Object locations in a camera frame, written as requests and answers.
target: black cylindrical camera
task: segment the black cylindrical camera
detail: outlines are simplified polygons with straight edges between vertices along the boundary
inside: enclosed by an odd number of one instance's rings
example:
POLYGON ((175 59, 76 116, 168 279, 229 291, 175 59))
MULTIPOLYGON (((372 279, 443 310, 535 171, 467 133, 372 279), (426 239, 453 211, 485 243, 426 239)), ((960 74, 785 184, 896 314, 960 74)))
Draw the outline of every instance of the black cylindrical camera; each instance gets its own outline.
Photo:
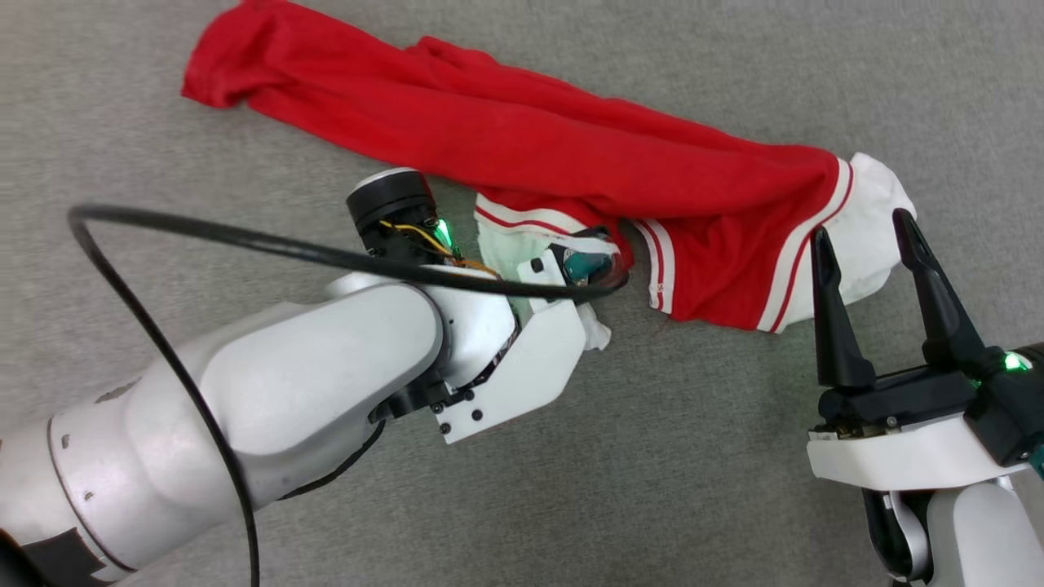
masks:
POLYGON ((355 186, 347 204, 355 230, 375 257, 442 264, 452 250, 438 234, 435 198, 417 169, 398 167, 371 175, 355 186))

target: black cable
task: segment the black cable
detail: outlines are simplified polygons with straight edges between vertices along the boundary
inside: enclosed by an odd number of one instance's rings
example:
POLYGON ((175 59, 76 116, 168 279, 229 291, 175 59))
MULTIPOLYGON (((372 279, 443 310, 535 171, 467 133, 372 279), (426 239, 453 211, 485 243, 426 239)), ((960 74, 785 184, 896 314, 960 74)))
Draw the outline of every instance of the black cable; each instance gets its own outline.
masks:
POLYGON ((304 495, 306 493, 315 491, 316 489, 318 489, 321 487, 329 485, 331 482, 333 482, 334 479, 336 479, 337 477, 339 477, 341 475, 341 473, 343 473, 345 471, 347 471, 349 469, 349 467, 351 467, 352 465, 355 465, 355 462, 358 461, 359 457, 361 457, 363 454, 365 454, 366 451, 370 450, 371 446, 374 446, 374 443, 377 442, 377 439, 381 438, 381 432, 383 432, 383 431, 384 431, 384 420, 381 420, 377 424, 377 429, 375 429, 374 432, 372 435, 370 435, 370 438, 366 439, 366 442, 362 443, 362 446, 359 447, 359 450, 356 450, 355 452, 353 452, 351 456, 349 456, 348 459, 346 459, 345 462, 341 463, 340 465, 338 465, 336 469, 334 469, 333 471, 330 472, 330 474, 324 475, 324 476, 322 476, 322 477, 313 480, 312 483, 305 484, 305 485, 299 487, 298 489, 294 489, 290 493, 287 493, 286 495, 284 495, 284 496, 280 497, 279 499, 277 499, 277 501, 282 501, 284 499, 289 499, 291 497, 296 497, 299 495, 304 495))
MULTIPOLYGON (((364 272, 393 279, 401 279, 407 282, 467 289, 483 294, 499 294, 502 296, 519 298, 545 298, 549 300, 568 299, 577 303, 583 303, 603 298, 617 289, 617 287, 559 287, 532 285, 527 283, 494 281, 467 277, 458 274, 420 267, 408 263, 390 261, 387 259, 377 259, 367 255, 360 255, 358 253, 342 251, 331 246, 324 246, 322 244, 314 244, 303 240, 285 238, 262 232, 231 227, 228 225, 189 218, 186 216, 179 216, 176 214, 140 210, 137 208, 85 204, 70 209, 68 214, 69 228, 72 230, 72 234, 76 239, 76 242, 79 243, 80 249, 84 250, 84 253, 91 260, 91 263, 94 264, 95 268, 98 269, 98 273, 101 274, 105 281, 109 282, 109 285, 113 288, 113 290, 115 290, 120 299, 123 300, 127 309, 129 309, 130 313, 133 313, 135 319, 138 320, 138 323, 141 324, 145 333, 148 334, 149 338, 151 338, 152 344, 155 344, 157 349, 159 349, 160 354, 163 355, 164 359, 166 359, 170 369, 174 372, 174 375, 177 376, 177 379, 185 388, 185 393, 187 393, 189 398, 192 400, 196 410, 199 413, 199 417, 203 418, 204 424, 207 426, 207 431, 210 432, 215 446, 217 446, 217 450, 221 455, 221 461, 224 463, 224 467, 229 471, 229 477, 232 479, 236 496, 239 498, 239 506, 243 514, 243 523, 246 526, 246 541, 250 547, 252 587, 260 586, 260 556, 257 525, 254 521, 254 507, 251 501, 250 492, 246 489, 246 478, 243 473, 242 465, 236 459, 235 452, 229 445, 229 441, 224 438, 220 426, 218 426, 217 421, 214 419, 214 414, 210 410, 210 407, 208 407, 203 394, 199 392, 199 388, 195 384, 195 381, 192 380, 192 376, 185 368, 185 365, 182 363, 181 359, 177 357, 177 353, 167 341, 166 336, 163 335, 163 332, 160 330, 160 327, 157 326, 152 316, 145 310, 145 307, 142 305, 141 301, 138 300, 138 297, 135 296, 134 291, 130 290, 126 282, 123 281, 123 278, 121 278, 119 273, 116 272, 116 268, 113 267, 113 264, 109 262, 109 259, 106 259, 101 253, 101 249, 98 248, 98 243, 94 240, 94 237, 91 236, 91 232, 87 228, 88 220, 151 229, 160 232, 180 234, 182 236, 190 236, 214 242, 222 242, 224 244, 231 244, 241 249, 261 251, 263 253, 289 257, 291 259, 300 259, 321 265, 364 272)), ((373 446, 373 443, 377 441, 383 429, 384 422, 382 421, 370 439, 363 443, 362 447, 349 456, 349 459, 337 467, 337 469, 331 474, 308 485, 302 486, 301 488, 298 488, 296 490, 283 496, 281 499, 286 499, 294 495, 306 493, 307 491, 312 491, 337 478, 337 476, 351 467, 371 446, 373 446)))

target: gray carpet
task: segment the gray carpet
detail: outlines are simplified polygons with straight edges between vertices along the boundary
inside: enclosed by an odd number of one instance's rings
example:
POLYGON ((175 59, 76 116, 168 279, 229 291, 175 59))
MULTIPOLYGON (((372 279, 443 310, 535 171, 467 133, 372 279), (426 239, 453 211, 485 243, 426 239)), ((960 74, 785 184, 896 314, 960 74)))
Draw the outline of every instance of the gray carpet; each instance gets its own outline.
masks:
MULTIPOLYGON (((871 154, 902 180, 984 337, 1044 337, 1040 2, 308 4, 390 43, 441 37, 749 139, 871 154)), ((383 164, 245 109, 179 97, 197 36, 230 5, 4 4, 0 430, 153 356, 70 238, 68 206, 133 204, 359 246, 342 198, 383 164)), ((476 254, 471 194, 433 187, 476 254)), ((280 300, 314 300, 337 275, 133 230, 100 234, 175 342, 280 300)), ((430 417, 406 418, 342 480, 264 510, 264 584, 882 585, 858 490, 813 478, 805 459, 818 395, 811 324, 777 336, 670 323, 646 307, 647 274, 640 255, 632 284, 597 304, 614 341, 584 357, 549 407, 452 447, 430 417)), ((907 275, 851 313, 879 369, 918 360, 907 275)), ((1042 484, 1022 480, 1041 523, 1042 484)), ((246 578, 235 522, 127 584, 246 578)))

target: white stripe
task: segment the white stripe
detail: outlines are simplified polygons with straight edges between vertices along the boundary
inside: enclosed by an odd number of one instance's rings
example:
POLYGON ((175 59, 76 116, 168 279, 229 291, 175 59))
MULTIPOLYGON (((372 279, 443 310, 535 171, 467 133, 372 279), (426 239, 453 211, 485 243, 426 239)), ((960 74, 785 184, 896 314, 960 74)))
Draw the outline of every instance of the white stripe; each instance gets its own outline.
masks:
POLYGON ((669 314, 674 308, 674 245, 663 225, 656 220, 645 220, 645 224, 652 229, 652 233, 660 240, 660 251, 663 253, 663 258, 660 259, 663 263, 663 283, 660 286, 663 292, 663 307, 660 311, 669 314))
MULTIPOLYGON (((477 193, 475 194, 475 208, 481 208, 490 215, 495 216, 505 222, 525 222, 527 220, 537 220, 544 222, 546 225, 551 225, 552 227, 562 229, 566 233, 579 232, 582 230, 587 230, 589 227, 584 222, 573 218, 569 214, 564 212, 559 212, 557 210, 551 210, 549 208, 536 208, 532 210, 526 210, 524 212, 519 210, 513 210, 506 206, 491 202, 484 195, 477 193)), ((547 230, 535 227, 532 225, 526 226, 522 225, 519 227, 504 227, 496 222, 491 222, 489 218, 483 217, 478 212, 475 212, 475 219, 487 222, 491 228, 494 228, 503 232, 515 232, 515 231, 528 231, 528 232, 540 232, 546 233, 547 230)))
POLYGON ((793 264, 797 261, 796 257, 801 251, 805 239, 808 238, 808 234, 812 232, 812 229, 823 224, 823 220, 833 214, 834 211, 840 208, 841 203, 845 202, 845 192, 848 190, 850 174, 851 168, 849 164, 838 159, 837 185, 834 186, 834 192, 830 194, 827 205, 816 214, 794 227, 790 231, 789 236, 786 237, 786 240, 783 241, 783 248, 780 249, 780 255, 776 259, 776 271, 773 272, 773 284, 768 290, 768 300, 765 302, 765 308, 761 312, 761 320, 758 321, 758 330, 767 332, 773 327, 773 324, 776 323, 776 319, 780 312, 786 310, 783 307, 783 300, 786 298, 790 272, 793 269, 793 264))
POLYGON ((660 309, 660 303, 657 296, 660 287, 660 283, 658 281, 660 275, 660 255, 656 252, 656 237, 652 236, 652 233, 645 229, 645 226, 642 222, 632 220, 631 224, 638 229, 638 232, 642 233, 642 236, 645 238, 645 245, 649 250, 649 265, 651 267, 651 272, 649 273, 649 305, 656 309, 660 309))

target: red garment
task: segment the red garment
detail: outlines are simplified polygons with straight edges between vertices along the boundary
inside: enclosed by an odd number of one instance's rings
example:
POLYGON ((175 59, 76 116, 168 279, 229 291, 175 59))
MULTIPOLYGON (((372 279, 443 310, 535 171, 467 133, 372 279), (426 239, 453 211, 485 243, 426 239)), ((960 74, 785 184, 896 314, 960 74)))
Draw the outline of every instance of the red garment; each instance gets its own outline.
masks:
POLYGON ((613 231, 640 219, 654 306, 677 320, 776 330, 808 232, 852 186, 849 165, 823 149, 731 137, 429 37, 398 49, 280 0, 218 17, 183 93, 215 108, 245 99, 346 148, 474 186, 477 216, 499 226, 572 232, 547 213, 613 231))

